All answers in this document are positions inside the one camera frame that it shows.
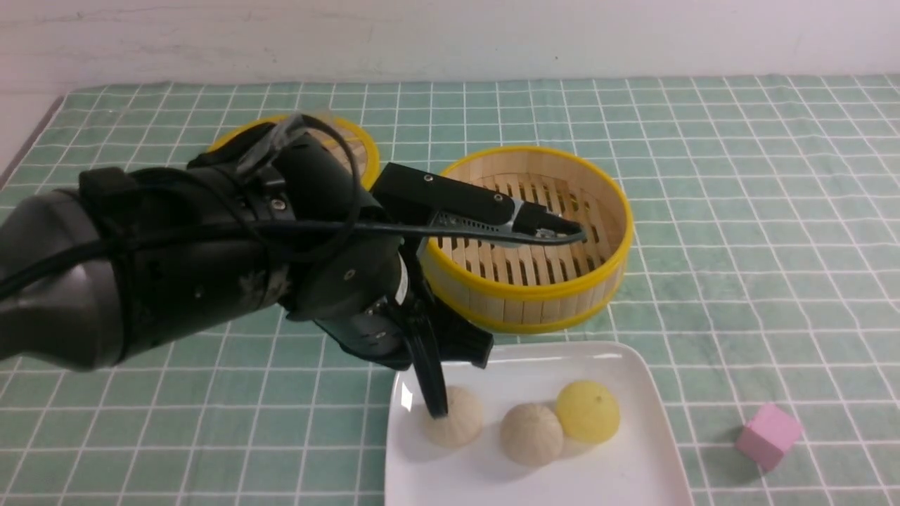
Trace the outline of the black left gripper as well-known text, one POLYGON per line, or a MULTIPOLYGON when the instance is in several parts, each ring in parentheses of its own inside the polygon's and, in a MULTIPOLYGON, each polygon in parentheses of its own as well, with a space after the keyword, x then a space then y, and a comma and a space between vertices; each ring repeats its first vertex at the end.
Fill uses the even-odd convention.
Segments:
POLYGON ((419 263, 423 240, 353 234, 341 249, 295 276, 280 305, 289 321, 315 324, 354 358, 414 368, 425 407, 446 417, 442 365, 485 368, 493 336, 434 293, 419 263))

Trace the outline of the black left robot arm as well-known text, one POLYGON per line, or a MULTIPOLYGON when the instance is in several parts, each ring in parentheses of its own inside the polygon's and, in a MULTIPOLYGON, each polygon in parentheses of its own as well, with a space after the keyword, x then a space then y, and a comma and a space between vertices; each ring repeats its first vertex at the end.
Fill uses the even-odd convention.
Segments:
POLYGON ((355 358, 414 368, 432 417, 444 362, 485 368, 494 339, 434 294, 419 263, 431 227, 411 193, 383 204, 313 134, 260 124, 185 169, 82 172, 2 223, 2 358, 109 368, 280 306, 355 358))

